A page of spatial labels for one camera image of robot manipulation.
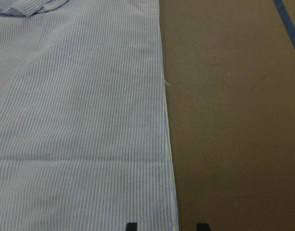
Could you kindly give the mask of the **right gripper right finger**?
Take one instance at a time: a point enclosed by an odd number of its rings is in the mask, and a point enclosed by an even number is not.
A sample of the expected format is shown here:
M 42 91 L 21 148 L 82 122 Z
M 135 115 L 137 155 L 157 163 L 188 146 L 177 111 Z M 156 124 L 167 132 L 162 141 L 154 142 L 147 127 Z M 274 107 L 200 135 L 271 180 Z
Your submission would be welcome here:
M 210 231 L 210 226 L 207 223 L 197 223 L 197 231 Z

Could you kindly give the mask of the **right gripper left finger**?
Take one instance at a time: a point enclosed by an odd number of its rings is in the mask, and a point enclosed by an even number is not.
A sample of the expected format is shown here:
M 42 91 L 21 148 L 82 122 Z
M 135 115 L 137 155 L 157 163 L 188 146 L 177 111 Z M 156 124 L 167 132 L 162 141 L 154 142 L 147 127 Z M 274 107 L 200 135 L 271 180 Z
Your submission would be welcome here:
M 126 231 L 137 231 L 137 222 L 129 222 L 126 224 Z

